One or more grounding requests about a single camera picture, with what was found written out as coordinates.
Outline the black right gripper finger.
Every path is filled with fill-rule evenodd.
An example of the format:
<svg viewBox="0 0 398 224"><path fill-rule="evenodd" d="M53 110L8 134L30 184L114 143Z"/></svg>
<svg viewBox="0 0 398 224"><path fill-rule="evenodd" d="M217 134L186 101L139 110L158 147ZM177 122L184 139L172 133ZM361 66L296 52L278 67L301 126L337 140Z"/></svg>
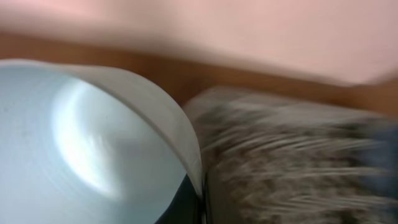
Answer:
<svg viewBox="0 0 398 224"><path fill-rule="evenodd" d="M155 224L204 224L205 209L188 178L182 180L172 202Z"/></svg>

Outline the small light blue bowl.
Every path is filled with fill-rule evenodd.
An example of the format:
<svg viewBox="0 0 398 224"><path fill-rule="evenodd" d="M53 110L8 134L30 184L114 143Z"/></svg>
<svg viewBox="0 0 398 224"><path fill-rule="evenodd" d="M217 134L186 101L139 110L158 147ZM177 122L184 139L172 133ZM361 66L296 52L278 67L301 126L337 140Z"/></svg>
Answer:
<svg viewBox="0 0 398 224"><path fill-rule="evenodd" d="M1 61L1 224L155 223L186 175L202 199L197 136L155 83Z"/></svg>

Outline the large blue plate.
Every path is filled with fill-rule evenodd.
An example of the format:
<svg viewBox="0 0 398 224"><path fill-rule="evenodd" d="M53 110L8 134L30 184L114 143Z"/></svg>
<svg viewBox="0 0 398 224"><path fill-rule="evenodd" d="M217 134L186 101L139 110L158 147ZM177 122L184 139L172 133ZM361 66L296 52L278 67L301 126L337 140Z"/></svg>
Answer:
<svg viewBox="0 0 398 224"><path fill-rule="evenodd" d="M397 200L397 125L377 130L373 133L373 139L381 144L363 152L361 160L385 173L366 176L364 183L372 191Z"/></svg>

